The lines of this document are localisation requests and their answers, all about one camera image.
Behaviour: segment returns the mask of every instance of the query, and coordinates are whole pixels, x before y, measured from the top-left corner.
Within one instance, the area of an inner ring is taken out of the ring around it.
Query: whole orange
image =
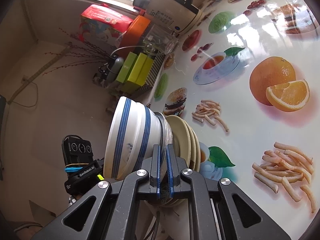
[[[268,57],[252,71],[249,86],[257,101],[266,106],[271,106],[266,97],[266,89],[295,80],[296,73],[290,62],[281,57]]]

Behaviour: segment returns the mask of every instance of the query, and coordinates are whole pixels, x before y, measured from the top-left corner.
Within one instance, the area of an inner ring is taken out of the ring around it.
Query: silver screw
[[[107,188],[107,187],[109,187],[109,182],[107,182],[107,181],[105,181],[105,180],[100,181],[100,182],[98,183],[98,187],[99,187],[99,188]]]
[[[147,171],[146,171],[146,170],[138,170],[138,171],[137,171],[137,175],[140,176],[140,177],[142,177],[142,176],[144,176],[144,175],[146,175],[146,174],[147,174]]]
[[[220,181],[223,185],[229,185],[231,183],[230,179],[228,178],[222,178]]]
[[[191,175],[192,174],[192,169],[188,169],[188,168],[186,168],[186,169],[184,169],[183,171],[182,171],[182,173],[184,174],[184,175]]]

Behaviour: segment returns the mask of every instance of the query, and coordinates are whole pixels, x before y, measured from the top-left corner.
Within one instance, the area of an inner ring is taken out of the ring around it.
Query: electric kettle
[[[184,34],[200,19],[202,11],[193,0],[134,0],[133,7],[145,11],[144,17],[156,25]]]

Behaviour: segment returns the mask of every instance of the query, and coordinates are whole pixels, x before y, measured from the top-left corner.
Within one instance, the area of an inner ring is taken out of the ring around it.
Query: black camera device
[[[63,158],[66,169],[78,169],[68,173],[64,183],[70,195],[83,195],[103,180],[104,159],[93,160],[90,141],[78,135],[67,135],[62,141]]]

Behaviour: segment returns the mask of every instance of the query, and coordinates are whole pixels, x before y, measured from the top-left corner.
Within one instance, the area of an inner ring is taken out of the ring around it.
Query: electrical outlet
[[[24,84],[26,82],[26,80],[28,80],[28,76],[23,75],[22,79],[21,79],[21,84]]]

